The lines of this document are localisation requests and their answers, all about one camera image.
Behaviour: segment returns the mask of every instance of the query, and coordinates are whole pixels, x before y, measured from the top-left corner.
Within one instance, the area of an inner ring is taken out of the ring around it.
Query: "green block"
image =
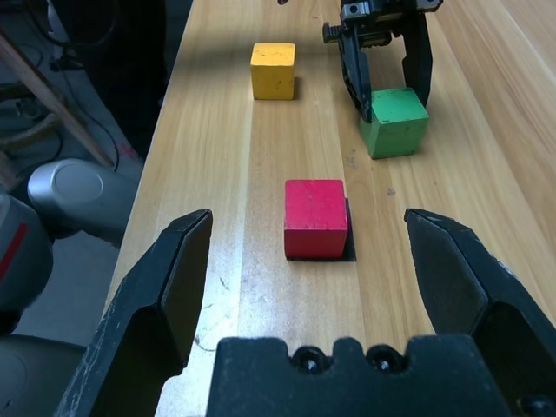
[[[428,113],[412,89],[385,89],[372,95],[373,122],[361,120],[361,136],[373,159],[411,155],[427,131]]]

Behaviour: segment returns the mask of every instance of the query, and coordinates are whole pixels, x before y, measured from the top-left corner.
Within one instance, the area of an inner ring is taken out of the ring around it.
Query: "cube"
[[[348,212],[340,180],[286,181],[284,248],[288,258],[340,258]]]
[[[295,45],[256,43],[251,56],[255,100],[294,99]]]
[[[411,155],[427,131],[428,113],[412,89],[386,89],[372,95],[373,122],[361,120],[361,137],[373,159]]]

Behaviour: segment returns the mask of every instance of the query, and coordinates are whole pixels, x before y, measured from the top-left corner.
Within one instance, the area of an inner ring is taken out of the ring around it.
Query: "yellow block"
[[[295,45],[256,43],[251,56],[255,100],[294,99]]]

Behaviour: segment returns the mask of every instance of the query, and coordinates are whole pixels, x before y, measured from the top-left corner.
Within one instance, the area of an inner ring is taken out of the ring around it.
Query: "wooden stick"
[[[1,30],[0,58],[52,113],[60,117],[63,126],[76,137],[100,164],[106,167],[113,165],[104,149],[50,89],[44,76]]]

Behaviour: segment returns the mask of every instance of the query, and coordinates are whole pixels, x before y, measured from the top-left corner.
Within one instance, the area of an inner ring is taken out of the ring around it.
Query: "wooden tabletop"
[[[203,415],[216,343],[277,336],[290,352],[364,349],[433,332],[409,250],[407,207],[474,229],[554,323],[556,317],[556,3],[446,0],[428,16],[434,73],[418,155],[372,161],[341,79],[339,0],[195,1],[145,165],[110,296],[169,222],[212,209],[204,307],[189,367],[166,384],[160,415]],[[254,102],[256,42],[294,42],[297,99]],[[403,43],[368,52],[373,86],[403,86]],[[288,262],[283,189],[339,178],[356,263]]]

